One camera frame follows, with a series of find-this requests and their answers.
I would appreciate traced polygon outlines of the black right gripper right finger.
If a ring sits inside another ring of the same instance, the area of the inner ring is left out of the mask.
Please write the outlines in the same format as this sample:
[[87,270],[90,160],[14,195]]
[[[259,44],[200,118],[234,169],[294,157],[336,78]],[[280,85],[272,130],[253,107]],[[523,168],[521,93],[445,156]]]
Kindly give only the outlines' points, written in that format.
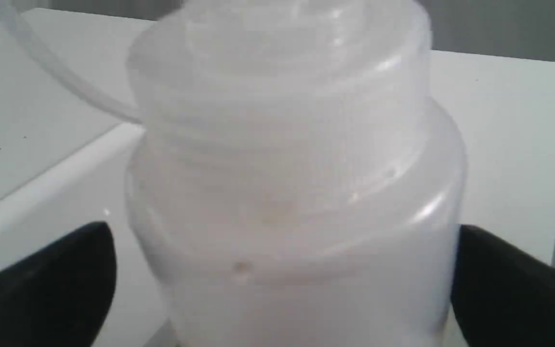
[[460,226],[451,304],[470,347],[555,347],[555,268]]

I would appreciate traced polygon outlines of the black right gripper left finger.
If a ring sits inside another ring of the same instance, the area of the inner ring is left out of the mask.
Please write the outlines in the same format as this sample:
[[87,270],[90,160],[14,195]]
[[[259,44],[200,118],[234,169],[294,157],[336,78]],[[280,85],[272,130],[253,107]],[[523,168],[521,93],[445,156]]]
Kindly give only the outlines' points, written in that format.
[[90,347],[117,285],[114,237],[92,222],[0,270],[0,347]]

